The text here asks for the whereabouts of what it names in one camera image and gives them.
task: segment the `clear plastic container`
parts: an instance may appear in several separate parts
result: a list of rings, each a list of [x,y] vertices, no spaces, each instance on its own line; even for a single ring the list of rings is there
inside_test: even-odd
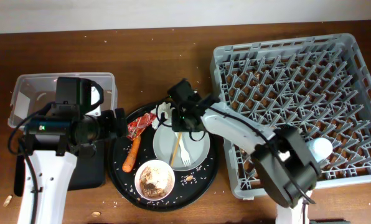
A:
[[[96,81],[104,90],[104,103],[88,114],[98,116],[101,111],[113,110],[118,106],[118,89],[112,73],[46,73],[21,75],[17,79],[10,106],[12,111],[8,125],[15,128],[29,114],[42,109],[55,100],[58,77],[78,77]],[[92,90],[92,103],[100,96]]]

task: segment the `cable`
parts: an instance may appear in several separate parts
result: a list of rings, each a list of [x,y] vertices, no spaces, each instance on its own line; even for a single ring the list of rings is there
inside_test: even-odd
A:
[[[28,117],[26,117],[25,119],[23,119],[15,128],[14,130],[12,131],[12,133],[10,134],[10,137],[9,137],[9,140],[8,140],[8,143],[7,143],[7,148],[9,149],[9,152],[13,155],[16,155],[16,156],[19,156],[21,155],[20,153],[18,152],[14,152],[12,149],[11,149],[11,141],[14,137],[14,135],[16,134],[16,132],[18,131],[18,129],[23,125],[25,124],[26,121],[28,121],[29,119],[33,118],[34,116],[38,115],[38,114],[46,114],[50,108],[51,108],[51,105],[53,104],[54,102],[50,102],[50,103],[47,103],[41,110],[38,110],[32,114],[30,114]]]
[[[307,202],[303,200],[303,205],[302,205],[302,214],[303,214],[303,224],[308,224],[306,223],[306,209],[307,209]]]
[[[36,179],[36,173],[34,166],[31,163],[31,160],[29,159],[28,153],[26,153],[25,149],[23,148],[23,142],[18,140],[19,143],[19,150],[23,153],[25,157],[26,164],[28,165],[29,171],[31,172],[32,182],[34,184],[34,189],[32,193],[34,193],[34,204],[32,208],[32,217],[31,217],[31,224],[34,224],[36,222],[36,213],[37,213],[37,202],[39,198],[39,187],[37,186],[37,179]]]
[[[165,100],[168,99],[169,97],[170,97],[170,96],[167,96],[167,97],[165,97],[165,98],[159,100],[158,103],[156,104],[156,107],[155,107],[155,115],[156,115],[156,119],[157,119],[158,122],[159,122],[158,127],[159,127],[160,125],[163,125],[163,126],[168,127],[168,128],[171,128],[171,127],[172,127],[171,125],[167,125],[167,124],[164,123],[164,121],[161,121],[161,120],[159,119],[159,116],[162,115],[163,113],[158,114],[158,107],[159,107],[159,105],[160,105],[161,103],[165,102]]]
[[[254,131],[259,137],[261,137],[264,142],[267,144],[268,146],[268,149],[270,150],[270,152],[272,153],[272,155],[277,159],[278,163],[280,164],[281,168],[285,171],[286,175],[288,176],[289,180],[291,181],[291,183],[295,186],[296,190],[298,190],[298,192],[311,204],[316,204],[315,201],[313,199],[311,199],[309,196],[306,195],[306,193],[304,193],[303,189],[299,186],[299,184],[295,181],[295,179],[292,177],[291,173],[289,172],[289,170],[286,168],[284,162],[281,160],[281,158],[279,157],[276,149],[273,147],[273,145],[270,144],[269,140],[258,130],[256,129],[255,127],[253,127],[252,125],[250,125],[249,123],[247,123],[246,121],[240,119],[240,118],[237,118],[236,116],[233,116],[233,115],[230,115],[228,113],[224,113],[222,111],[219,111],[213,107],[210,107],[210,106],[206,106],[206,105],[200,105],[198,103],[195,103],[195,102],[192,102],[192,101],[185,101],[185,103],[190,103],[190,104],[193,104],[193,105],[196,105],[196,106],[202,106],[204,108],[207,108],[207,109],[210,109],[218,114],[221,114],[225,117],[228,117],[228,118],[232,118],[234,120],[237,120],[241,123],[243,123],[244,125],[248,126],[248,128],[252,129],[252,131]]]
[[[192,137],[192,130],[189,131],[190,139],[193,140],[193,141],[195,141],[195,142],[198,142],[198,141],[203,140],[203,138],[205,137],[205,134],[206,134],[206,131],[204,131],[204,134],[202,135],[202,137],[201,137],[199,140],[195,140],[195,139]]]

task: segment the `white plate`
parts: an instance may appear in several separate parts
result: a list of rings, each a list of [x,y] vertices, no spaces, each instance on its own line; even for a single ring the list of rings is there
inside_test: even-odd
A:
[[[195,140],[201,139],[204,132],[192,133],[192,138]],[[189,133],[182,133],[181,138],[183,139],[186,151],[190,155],[191,166],[186,167],[180,157],[181,149],[180,146],[177,148],[176,156],[173,161],[173,170],[176,171],[187,171],[199,166],[207,157],[210,148],[209,134],[206,133],[203,139],[200,141],[191,140]],[[172,153],[176,144],[176,135],[172,128],[160,125],[154,135],[154,153],[155,156],[167,164],[170,164]]]

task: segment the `chopstick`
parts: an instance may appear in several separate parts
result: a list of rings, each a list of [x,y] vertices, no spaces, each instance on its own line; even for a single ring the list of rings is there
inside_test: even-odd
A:
[[[181,139],[181,133],[179,133],[179,137],[177,137],[176,146],[174,147],[174,152],[172,156],[171,166],[173,166],[174,157],[176,156],[177,148],[179,147],[179,143],[180,143],[180,139]]]

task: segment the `red wrapper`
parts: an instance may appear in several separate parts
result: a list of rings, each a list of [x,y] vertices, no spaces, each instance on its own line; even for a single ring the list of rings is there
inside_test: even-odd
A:
[[[155,114],[145,113],[128,124],[128,139],[134,141],[156,118]]]

